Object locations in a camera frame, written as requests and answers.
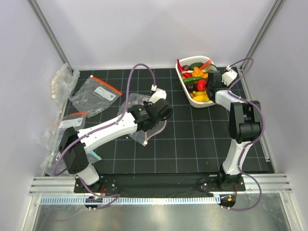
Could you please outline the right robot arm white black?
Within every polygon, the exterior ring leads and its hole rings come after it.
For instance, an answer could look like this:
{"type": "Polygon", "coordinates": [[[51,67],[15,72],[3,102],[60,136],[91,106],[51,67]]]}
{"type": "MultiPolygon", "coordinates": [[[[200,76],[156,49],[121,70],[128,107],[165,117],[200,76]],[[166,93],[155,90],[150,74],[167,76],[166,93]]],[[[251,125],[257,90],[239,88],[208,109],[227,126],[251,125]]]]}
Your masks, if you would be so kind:
{"type": "Polygon", "coordinates": [[[232,190],[234,185],[240,183],[246,155],[263,129],[260,103],[241,99],[227,89],[236,77],[237,73],[233,70],[224,74],[220,71],[209,71],[206,84],[208,98],[229,111],[231,145],[216,180],[217,186],[223,191],[232,190]]]}

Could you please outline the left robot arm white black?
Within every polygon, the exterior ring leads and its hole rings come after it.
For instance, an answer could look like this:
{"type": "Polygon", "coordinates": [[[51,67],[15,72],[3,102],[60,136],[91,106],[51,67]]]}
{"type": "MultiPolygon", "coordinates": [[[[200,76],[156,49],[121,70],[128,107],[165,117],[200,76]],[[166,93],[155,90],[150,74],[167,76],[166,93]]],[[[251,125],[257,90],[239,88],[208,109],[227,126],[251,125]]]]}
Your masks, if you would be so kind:
{"type": "Polygon", "coordinates": [[[91,128],[78,131],[74,127],[67,128],[59,144],[66,170],[69,174],[76,174],[90,192],[98,192],[102,181],[87,154],[121,136],[152,130],[172,113],[172,106],[165,99],[159,99],[154,103],[133,105],[118,117],[91,128]]]}

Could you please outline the orange toy bell pepper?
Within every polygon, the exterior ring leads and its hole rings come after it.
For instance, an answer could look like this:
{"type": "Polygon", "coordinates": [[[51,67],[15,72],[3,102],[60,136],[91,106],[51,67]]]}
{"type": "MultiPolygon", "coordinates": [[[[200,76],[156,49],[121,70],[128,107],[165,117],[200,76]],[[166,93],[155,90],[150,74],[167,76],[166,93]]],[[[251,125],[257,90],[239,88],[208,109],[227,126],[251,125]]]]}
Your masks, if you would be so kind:
{"type": "Polygon", "coordinates": [[[201,70],[199,67],[195,67],[192,72],[192,77],[208,78],[208,70],[201,70]]]}

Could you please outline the red toy chili pepper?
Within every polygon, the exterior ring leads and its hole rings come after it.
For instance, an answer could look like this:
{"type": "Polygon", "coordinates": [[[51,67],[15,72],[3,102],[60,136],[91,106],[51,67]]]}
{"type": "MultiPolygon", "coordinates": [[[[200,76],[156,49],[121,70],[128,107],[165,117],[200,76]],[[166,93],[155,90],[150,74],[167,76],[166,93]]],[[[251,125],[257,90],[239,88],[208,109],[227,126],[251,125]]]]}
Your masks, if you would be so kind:
{"type": "Polygon", "coordinates": [[[179,59],[177,60],[177,65],[178,65],[178,69],[180,70],[180,72],[181,72],[181,73],[184,72],[184,69],[183,69],[183,67],[182,67],[181,64],[180,64],[179,59]]]}

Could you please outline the orange-zip bag upper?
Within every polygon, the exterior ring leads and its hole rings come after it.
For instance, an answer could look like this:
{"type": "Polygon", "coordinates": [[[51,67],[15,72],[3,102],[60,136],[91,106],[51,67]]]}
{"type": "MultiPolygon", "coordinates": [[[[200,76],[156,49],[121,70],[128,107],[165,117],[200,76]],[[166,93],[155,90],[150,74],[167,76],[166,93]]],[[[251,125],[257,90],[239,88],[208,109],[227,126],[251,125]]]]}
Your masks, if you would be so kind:
{"type": "Polygon", "coordinates": [[[116,88],[91,75],[69,100],[90,118],[109,108],[121,95],[116,88]]]}

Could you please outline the crumpled clear bag at wall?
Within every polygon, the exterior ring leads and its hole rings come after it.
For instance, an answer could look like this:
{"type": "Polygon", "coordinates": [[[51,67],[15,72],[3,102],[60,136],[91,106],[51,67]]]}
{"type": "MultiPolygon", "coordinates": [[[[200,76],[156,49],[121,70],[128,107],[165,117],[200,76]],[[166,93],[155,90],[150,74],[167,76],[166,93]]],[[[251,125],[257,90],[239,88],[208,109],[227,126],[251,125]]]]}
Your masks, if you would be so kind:
{"type": "Polygon", "coordinates": [[[71,73],[68,68],[68,63],[62,65],[51,80],[51,98],[57,103],[67,101],[80,77],[80,71],[78,69],[75,69],[71,73]]]}

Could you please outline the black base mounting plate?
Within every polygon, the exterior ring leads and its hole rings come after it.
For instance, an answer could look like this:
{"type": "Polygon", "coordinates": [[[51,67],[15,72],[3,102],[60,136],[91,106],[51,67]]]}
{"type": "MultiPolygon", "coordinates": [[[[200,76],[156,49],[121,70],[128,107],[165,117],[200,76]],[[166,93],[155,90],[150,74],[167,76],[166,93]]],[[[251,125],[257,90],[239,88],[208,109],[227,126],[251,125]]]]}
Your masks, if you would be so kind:
{"type": "Polygon", "coordinates": [[[89,188],[122,198],[193,198],[246,190],[243,178],[221,186],[215,173],[101,174],[89,188]]]}

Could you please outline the blue-zip clear bag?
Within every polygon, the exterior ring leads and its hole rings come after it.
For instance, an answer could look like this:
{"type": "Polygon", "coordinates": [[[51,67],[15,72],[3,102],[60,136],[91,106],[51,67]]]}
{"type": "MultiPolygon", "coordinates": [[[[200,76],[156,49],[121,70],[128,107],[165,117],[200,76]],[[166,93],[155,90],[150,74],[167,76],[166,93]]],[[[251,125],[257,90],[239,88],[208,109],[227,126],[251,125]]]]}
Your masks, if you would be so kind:
{"type": "Polygon", "coordinates": [[[91,151],[89,154],[87,154],[87,159],[90,164],[94,164],[102,160],[102,158],[98,156],[94,151],[91,151]]]}

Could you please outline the white perforated plastic basket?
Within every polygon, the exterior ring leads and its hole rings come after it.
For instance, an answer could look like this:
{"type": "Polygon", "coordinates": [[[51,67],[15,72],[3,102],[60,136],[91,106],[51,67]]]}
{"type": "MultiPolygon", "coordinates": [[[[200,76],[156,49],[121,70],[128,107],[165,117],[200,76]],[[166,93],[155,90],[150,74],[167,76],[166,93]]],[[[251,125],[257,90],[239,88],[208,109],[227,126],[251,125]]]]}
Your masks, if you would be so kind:
{"type": "MultiPolygon", "coordinates": [[[[195,64],[195,63],[202,63],[200,65],[200,66],[202,66],[205,63],[207,63],[208,61],[211,61],[211,59],[206,57],[206,56],[199,55],[199,56],[192,56],[192,57],[183,58],[183,59],[180,59],[179,61],[180,61],[180,64],[181,64],[182,67],[184,67],[185,65],[191,66],[192,64],[195,64]]],[[[177,65],[177,62],[176,62],[175,69],[176,69],[180,84],[181,84],[181,86],[184,90],[184,93],[185,93],[185,95],[186,95],[186,97],[187,97],[191,106],[193,106],[195,108],[205,108],[205,107],[210,107],[210,106],[215,105],[215,103],[212,102],[212,101],[197,102],[197,101],[193,100],[193,97],[191,97],[191,94],[188,92],[185,84],[183,83],[183,80],[185,78],[192,77],[192,72],[193,72],[194,67],[192,67],[192,68],[189,67],[187,71],[184,70],[184,72],[181,73],[180,70],[178,69],[178,65],[177,65]]]]}

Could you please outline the red toy strawberry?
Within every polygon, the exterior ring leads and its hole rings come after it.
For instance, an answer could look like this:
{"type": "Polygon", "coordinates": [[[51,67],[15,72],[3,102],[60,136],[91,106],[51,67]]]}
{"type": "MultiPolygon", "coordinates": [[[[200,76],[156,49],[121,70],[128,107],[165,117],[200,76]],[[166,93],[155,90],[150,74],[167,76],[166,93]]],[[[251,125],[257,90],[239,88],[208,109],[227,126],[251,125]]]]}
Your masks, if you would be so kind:
{"type": "Polygon", "coordinates": [[[207,90],[207,81],[205,79],[199,80],[196,82],[197,91],[206,91],[207,90]]]}

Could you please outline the perforated aluminium rail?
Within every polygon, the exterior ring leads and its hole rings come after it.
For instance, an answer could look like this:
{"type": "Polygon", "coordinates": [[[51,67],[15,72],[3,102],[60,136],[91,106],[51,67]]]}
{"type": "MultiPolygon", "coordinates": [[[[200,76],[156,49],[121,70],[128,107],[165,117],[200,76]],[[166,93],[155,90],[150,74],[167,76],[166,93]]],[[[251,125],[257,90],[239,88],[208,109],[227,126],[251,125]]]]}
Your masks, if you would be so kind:
{"type": "Polygon", "coordinates": [[[196,198],[126,198],[120,197],[115,202],[113,198],[99,199],[89,195],[75,196],[42,196],[41,205],[198,205],[220,204],[220,197],[196,197],[196,198]]]}

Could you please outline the clear pink-dotted zip bag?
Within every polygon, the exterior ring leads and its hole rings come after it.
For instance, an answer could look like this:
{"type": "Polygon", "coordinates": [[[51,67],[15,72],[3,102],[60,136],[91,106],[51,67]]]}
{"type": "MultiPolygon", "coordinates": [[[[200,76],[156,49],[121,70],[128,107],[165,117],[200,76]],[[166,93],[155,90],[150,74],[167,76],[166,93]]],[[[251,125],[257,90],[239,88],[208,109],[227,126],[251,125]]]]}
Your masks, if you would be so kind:
{"type": "Polygon", "coordinates": [[[132,139],[147,145],[148,140],[160,133],[166,126],[167,121],[160,121],[156,125],[151,125],[150,117],[144,105],[151,96],[130,93],[125,102],[120,106],[117,123],[128,129],[126,132],[132,139]]]}

